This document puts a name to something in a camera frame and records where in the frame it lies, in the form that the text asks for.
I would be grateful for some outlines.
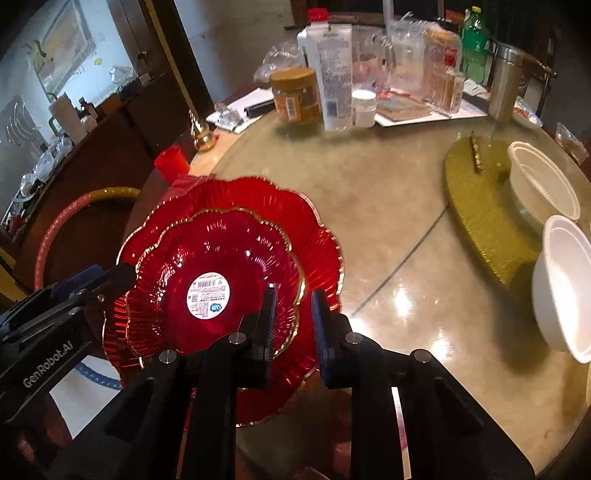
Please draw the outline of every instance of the white lid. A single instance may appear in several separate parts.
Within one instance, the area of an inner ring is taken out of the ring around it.
[[[372,109],[377,105],[376,94],[371,90],[357,89],[351,94],[353,108]]]

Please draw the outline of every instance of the red bottle cap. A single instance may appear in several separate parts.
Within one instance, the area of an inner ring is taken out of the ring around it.
[[[308,20],[312,22],[328,22],[329,11],[326,8],[310,8],[308,10]]]

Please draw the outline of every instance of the white plastic bowl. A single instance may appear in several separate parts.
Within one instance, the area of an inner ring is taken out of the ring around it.
[[[507,149],[511,159],[511,188],[525,210],[542,225],[552,215],[577,221],[581,207],[564,173],[540,150],[526,142],[513,142]]]
[[[535,319],[548,345],[591,361],[591,244],[562,215],[544,225],[532,279]]]

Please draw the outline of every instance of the black bracket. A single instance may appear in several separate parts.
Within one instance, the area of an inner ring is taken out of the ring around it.
[[[312,293],[312,314],[324,384],[352,389],[352,480],[404,477],[393,387],[413,480],[535,478],[513,441],[429,351],[383,350],[331,313],[322,290]]]

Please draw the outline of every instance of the barcode label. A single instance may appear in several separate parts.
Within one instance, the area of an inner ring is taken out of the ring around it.
[[[297,109],[296,109],[296,99],[293,97],[286,97],[285,99],[285,108],[287,110],[287,118],[291,122],[292,120],[297,120]]]
[[[329,117],[337,118],[339,116],[339,111],[336,106],[335,100],[327,100],[326,102],[326,113]]]
[[[187,290],[187,307],[195,318],[208,320],[221,314],[230,299],[230,284],[217,272],[199,275]]]

